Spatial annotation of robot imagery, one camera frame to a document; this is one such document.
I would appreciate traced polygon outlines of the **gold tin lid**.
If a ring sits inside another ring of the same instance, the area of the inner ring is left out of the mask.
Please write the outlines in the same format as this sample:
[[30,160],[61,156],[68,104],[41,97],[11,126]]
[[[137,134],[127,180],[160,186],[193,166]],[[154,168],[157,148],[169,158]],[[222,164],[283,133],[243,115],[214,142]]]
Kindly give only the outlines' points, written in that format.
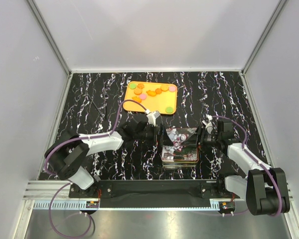
[[196,128],[167,128],[166,131],[174,146],[162,146],[162,162],[198,162],[197,147],[183,146],[183,142],[195,133]]

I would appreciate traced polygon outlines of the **gold cookie tin box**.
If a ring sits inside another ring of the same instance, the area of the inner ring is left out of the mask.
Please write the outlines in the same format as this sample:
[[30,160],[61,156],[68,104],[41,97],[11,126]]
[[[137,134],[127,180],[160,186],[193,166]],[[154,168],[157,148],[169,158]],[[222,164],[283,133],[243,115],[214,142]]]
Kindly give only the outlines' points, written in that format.
[[197,162],[162,162],[162,166],[165,169],[180,169],[195,167]]

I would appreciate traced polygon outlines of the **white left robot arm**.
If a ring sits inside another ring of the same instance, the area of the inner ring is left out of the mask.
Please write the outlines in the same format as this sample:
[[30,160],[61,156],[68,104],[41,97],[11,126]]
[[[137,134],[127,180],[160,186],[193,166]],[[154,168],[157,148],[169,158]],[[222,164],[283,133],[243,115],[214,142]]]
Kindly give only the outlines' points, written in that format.
[[95,179],[83,167],[85,159],[105,151],[128,149],[134,143],[159,150],[163,166],[193,166],[198,161],[197,128],[166,128],[158,121],[159,112],[136,114],[109,132],[63,135],[45,152],[44,169],[61,180],[79,186],[86,197],[98,190]]

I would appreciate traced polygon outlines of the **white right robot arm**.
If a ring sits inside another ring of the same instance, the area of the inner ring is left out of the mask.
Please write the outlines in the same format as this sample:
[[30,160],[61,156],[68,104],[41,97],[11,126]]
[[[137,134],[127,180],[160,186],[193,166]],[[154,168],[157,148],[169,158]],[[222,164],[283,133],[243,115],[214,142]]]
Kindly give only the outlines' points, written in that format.
[[283,169],[273,168],[260,160],[246,145],[247,138],[235,137],[235,121],[223,116],[208,115],[198,130],[196,144],[201,148],[215,147],[234,161],[244,172],[225,176],[216,185],[221,197],[235,194],[245,200],[249,212],[254,215],[278,216],[290,211],[290,197]]

